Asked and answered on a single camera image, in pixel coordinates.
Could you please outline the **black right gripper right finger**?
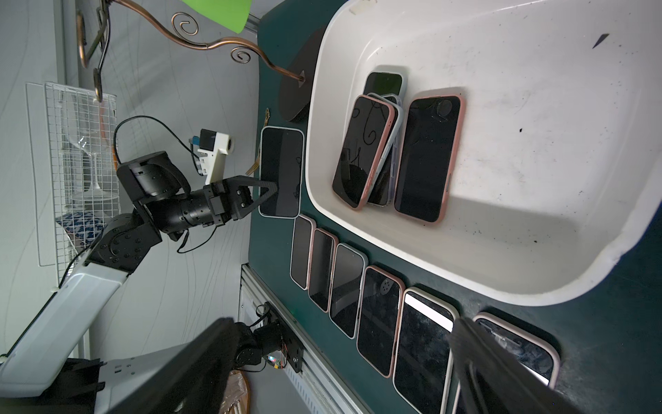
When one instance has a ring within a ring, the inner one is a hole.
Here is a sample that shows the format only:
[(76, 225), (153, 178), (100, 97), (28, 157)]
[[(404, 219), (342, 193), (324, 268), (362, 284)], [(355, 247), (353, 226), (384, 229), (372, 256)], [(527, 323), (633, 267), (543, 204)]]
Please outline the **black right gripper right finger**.
[(470, 318), (455, 321), (449, 342), (467, 413), (579, 412)]

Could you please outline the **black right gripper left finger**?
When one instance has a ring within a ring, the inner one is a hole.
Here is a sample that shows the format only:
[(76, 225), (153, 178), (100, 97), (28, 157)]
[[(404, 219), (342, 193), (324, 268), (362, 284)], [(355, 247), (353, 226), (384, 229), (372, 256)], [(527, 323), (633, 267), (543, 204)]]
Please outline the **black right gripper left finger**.
[(231, 318), (219, 318), (154, 376), (119, 402), (112, 413), (220, 411), (240, 334)]

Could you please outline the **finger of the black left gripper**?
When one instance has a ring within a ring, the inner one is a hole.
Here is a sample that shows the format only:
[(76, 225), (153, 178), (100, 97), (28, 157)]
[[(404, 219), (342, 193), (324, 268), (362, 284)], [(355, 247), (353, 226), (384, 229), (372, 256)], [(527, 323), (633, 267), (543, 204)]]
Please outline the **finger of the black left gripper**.
[(248, 176), (235, 176), (222, 181), (223, 220), (241, 220), (257, 210), (278, 192), (278, 185)]

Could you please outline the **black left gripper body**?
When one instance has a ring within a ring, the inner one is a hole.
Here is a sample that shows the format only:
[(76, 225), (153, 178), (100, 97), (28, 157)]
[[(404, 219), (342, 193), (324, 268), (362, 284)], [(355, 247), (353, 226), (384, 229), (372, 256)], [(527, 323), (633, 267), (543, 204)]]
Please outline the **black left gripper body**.
[(223, 226), (248, 215), (248, 177), (223, 179), (193, 191), (184, 174), (161, 151), (119, 165), (117, 177), (134, 209), (117, 229), (130, 237), (177, 241), (198, 226)]

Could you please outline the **dark pink case phone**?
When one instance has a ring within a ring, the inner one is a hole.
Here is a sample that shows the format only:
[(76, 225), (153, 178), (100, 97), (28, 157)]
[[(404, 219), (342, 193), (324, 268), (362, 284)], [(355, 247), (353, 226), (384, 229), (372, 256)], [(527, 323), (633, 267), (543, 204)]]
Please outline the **dark pink case phone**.
[[(483, 328), (500, 347), (513, 355), (544, 386), (553, 390), (558, 378), (560, 357), (550, 344), (485, 312), (471, 320)], [(459, 397), (460, 407), (467, 413), (460, 391)]]

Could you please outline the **pale green case phone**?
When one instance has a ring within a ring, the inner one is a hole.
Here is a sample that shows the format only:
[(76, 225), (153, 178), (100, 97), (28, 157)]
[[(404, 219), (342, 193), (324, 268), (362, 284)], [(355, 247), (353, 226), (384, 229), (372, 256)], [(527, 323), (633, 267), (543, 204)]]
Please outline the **pale green case phone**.
[(294, 219), (300, 212), (304, 134), (299, 129), (265, 126), (260, 135), (260, 180), (277, 191), (260, 207), (260, 215)]

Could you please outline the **light pink case phone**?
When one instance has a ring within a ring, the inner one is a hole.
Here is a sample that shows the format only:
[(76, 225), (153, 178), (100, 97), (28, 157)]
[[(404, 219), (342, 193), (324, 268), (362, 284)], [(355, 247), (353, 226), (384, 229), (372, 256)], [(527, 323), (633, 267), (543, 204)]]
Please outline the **light pink case phone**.
[(295, 219), (292, 246), (290, 276), (292, 281), (303, 290), (307, 290), (310, 278), (312, 243), (317, 223), (305, 215)]

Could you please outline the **cream case phone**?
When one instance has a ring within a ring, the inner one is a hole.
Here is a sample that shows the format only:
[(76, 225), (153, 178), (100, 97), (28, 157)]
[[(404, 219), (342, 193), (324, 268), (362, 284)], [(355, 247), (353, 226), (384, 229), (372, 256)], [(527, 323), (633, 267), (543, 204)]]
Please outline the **cream case phone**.
[(411, 287), (405, 290), (392, 382), (418, 413), (444, 413), (453, 371), (450, 335), (457, 310)]

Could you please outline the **rose case phone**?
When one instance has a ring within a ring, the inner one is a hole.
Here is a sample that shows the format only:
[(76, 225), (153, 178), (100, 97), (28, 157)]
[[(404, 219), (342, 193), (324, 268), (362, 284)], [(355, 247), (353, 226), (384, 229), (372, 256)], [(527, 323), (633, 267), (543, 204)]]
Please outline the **rose case phone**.
[(329, 312), (334, 259), (338, 238), (325, 229), (315, 229), (312, 238), (308, 295), (325, 313)]

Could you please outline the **mint green case phone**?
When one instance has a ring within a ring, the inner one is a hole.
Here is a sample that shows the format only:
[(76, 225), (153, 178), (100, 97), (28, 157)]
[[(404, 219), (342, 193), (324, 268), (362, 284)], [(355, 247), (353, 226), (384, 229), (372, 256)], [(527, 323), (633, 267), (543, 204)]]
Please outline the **mint green case phone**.
[(333, 324), (349, 339), (355, 338), (359, 299), (367, 256), (356, 248), (341, 243), (334, 257), (329, 317)]

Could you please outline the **black phone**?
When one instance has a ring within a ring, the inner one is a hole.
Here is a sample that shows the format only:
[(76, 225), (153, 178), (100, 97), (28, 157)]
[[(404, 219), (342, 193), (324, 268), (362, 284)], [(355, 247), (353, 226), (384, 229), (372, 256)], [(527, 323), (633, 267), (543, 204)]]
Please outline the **black phone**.
[(464, 115), (465, 103), (460, 95), (412, 101), (394, 198), (398, 213), (427, 224), (441, 222), (448, 206)]
[(354, 102), (332, 181), (336, 196), (354, 210), (368, 201), (397, 114), (396, 105), (379, 95)]

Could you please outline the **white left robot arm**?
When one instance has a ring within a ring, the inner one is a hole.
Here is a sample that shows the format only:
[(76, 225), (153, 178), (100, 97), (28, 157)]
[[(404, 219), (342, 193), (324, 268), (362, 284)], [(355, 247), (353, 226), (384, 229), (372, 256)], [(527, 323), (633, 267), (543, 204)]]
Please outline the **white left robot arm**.
[(134, 210), (114, 217), (25, 329), (1, 366), (1, 395), (32, 398), (53, 385), (79, 339), (149, 250), (191, 228), (241, 220), (278, 191), (253, 177), (221, 179), (193, 191), (167, 153), (119, 165)]

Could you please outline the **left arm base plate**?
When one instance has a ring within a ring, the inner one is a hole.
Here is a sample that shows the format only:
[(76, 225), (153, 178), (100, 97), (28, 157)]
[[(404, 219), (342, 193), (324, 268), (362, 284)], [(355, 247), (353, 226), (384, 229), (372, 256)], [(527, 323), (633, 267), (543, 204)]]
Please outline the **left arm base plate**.
[(301, 374), (305, 347), (293, 328), (269, 302), (258, 305), (255, 313), (258, 319), (251, 328), (265, 365), (275, 369), (291, 367), (296, 374)]

